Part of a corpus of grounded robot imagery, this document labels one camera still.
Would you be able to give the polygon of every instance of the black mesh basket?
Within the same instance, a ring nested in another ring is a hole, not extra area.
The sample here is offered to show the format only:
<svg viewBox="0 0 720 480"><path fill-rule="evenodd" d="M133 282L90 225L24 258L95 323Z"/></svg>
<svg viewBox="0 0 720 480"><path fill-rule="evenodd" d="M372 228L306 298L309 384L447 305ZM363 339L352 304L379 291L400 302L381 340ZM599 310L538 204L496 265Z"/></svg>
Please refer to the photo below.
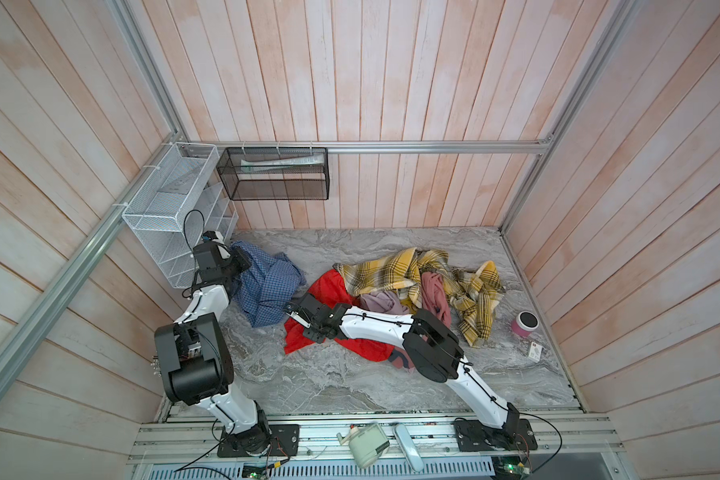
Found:
<svg viewBox="0 0 720 480"><path fill-rule="evenodd" d="M224 149L216 167L232 200L327 200L325 148Z"/></svg>

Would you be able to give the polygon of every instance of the blue plaid cloth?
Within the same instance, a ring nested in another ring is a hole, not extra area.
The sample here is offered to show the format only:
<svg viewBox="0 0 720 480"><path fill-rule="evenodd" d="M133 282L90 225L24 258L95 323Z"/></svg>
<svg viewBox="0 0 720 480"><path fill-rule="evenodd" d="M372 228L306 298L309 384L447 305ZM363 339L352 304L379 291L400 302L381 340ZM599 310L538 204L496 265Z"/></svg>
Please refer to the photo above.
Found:
<svg viewBox="0 0 720 480"><path fill-rule="evenodd" d="M251 267L240 275L240 288L233 298L253 328L280 323L286 318L286 302L306 283L304 274L283 253L271 256L242 240L232 246L239 246L251 258Z"/></svg>

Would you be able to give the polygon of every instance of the marble tabletop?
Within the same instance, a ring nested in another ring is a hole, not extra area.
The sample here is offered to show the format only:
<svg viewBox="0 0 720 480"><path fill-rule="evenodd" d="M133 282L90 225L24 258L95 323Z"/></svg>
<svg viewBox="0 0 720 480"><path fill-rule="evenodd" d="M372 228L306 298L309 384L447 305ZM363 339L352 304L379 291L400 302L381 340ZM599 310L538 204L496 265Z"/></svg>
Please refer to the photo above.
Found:
<svg viewBox="0 0 720 480"><path fill-rule="evenodd" d="M240 232L234 240L248 241L270 254L285 252L304 272L307 286L334 263L356 264L410 246L442 248L452 266L477 268L492 260L507 293L481 348L468 347L459 334L467 357L482 378L518 408L579 406L545 333L538 330L521 339L510 330L512 319L533 307L494 229L257 230ZM285 355L282 324L253 329L235 302L221 315L220 325L235 363L236 382L270 415L467 408L446 386L388 362L370 362L331 340ZM544 347L538 363L527 357L531 341Z"/></svg>

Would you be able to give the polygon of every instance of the small white card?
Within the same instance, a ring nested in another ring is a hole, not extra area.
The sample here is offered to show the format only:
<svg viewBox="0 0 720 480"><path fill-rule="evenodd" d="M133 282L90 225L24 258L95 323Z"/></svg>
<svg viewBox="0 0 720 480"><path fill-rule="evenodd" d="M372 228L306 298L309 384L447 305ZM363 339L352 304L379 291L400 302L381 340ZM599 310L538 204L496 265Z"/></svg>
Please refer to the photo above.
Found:
<svg viewBox="0 0 720 480"><path fill-rule="evenodd" d="M539 345L536 342L530 343L530 348L528 349L528 358L533 360L534 362L538 362L541 360L541 349L543 347Z"/></svg>

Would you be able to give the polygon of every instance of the side wall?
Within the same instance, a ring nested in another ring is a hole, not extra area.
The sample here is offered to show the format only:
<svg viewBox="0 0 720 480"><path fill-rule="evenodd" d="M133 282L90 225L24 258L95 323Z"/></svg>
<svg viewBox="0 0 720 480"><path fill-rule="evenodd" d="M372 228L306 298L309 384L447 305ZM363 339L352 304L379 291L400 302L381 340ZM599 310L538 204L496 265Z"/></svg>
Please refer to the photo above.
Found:
<svg viewBox="0 0 720 480"><path fill-rule="evenodd" d="M615 0L129 0L195 140L544 138ZM500 225L533 156L330 157L241 227Z"/></svg>
<svg viewBox="0 0 720 480"><path fill-rule="evenodd" d="M0 344L170 129L103 0L0 2ZM0 403L0 478L118 478L180 296L123 232Z"/></svg>
<svg viewBox="0 0 720 480"><path fill-rule="evenodd" d="M508 238L641 477L720 473L720 0L646 2Z"/></svg>

